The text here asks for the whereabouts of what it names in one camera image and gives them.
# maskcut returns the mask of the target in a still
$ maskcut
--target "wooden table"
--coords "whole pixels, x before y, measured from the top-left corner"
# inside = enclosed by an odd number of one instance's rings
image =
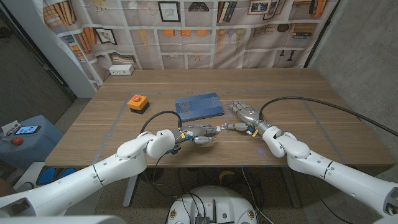
[[[241,122],[227,105],[232,100],[260,108],[281,96],[306,96],[348,108],[314,69],[221,69],[143,70],[131,76],[110,76],[88,103],[70,129],[45,160],[50,167],[86,167],[116,153],[124,142],[134,139],[153,114],[175,111],[174,100],[216,92],[224,116],[189,124]],[[141,114],[126,106],[134,94],[148,97],[150,106]],[[356,117],[312,102],[278,101],[264,110],[264,117],[283,131],[293,133],[310,149],[351,166],[388,166],[392,156]],[[155,133],[174,129],[174,115],[154,119],[147,127]],[[147,157],[149,166],[156,161]],[[282,166],[286,158],[274,157],[262,139],[246,133],[222,130],[217,141],[204,146],[183,144],[174,156],[165,156],[159,167],[260,167]]]

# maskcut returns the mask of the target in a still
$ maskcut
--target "printed backdrop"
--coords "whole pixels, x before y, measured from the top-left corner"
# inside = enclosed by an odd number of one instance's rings
[[[336,2],[44,0],[38,13],[98,88],[112,64],[303,67]]]

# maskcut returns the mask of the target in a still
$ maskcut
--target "picture frame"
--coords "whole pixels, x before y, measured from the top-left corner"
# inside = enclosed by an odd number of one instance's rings
[[[248,15],[268,14],[272,0],[253,0],[250,1]]]
[[[275,9],[274,15],[278,15],[282,12],[282,9],[285,6],[285,2],[286,2],[286,0],[279,0],[278,6]]]
[[[162,22],[181,22],[180,3],[177,1],[158,2]]]
[[[269,8],[269,12],[268,14],[264,15],[264,17],[262,18],[262,20],[267,20],[267,19],[272,19],[275,15],[275,11],[278,8],[279,5],[279,0],[273,0],[273,2],[271,3],[271,5],[268,7]]]
[[[112,43],[117,45],[116,38],[114,38],[112,29],[94,28],[101,44]]]

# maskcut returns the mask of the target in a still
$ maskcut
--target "red emergency stop button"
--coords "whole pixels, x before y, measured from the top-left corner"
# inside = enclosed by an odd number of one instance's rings
[[[140,99],[141,99],[141,98],[139,97],[139,95],[134,95],[134,96],[132,97],[132,100],[133,100],[134,102],[138,102]]]

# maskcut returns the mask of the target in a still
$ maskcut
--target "small white box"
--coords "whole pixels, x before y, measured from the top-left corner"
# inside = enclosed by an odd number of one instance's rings
[[[111,75],[131,75],[134,67],[132,65],[112,65],[109,71]]]

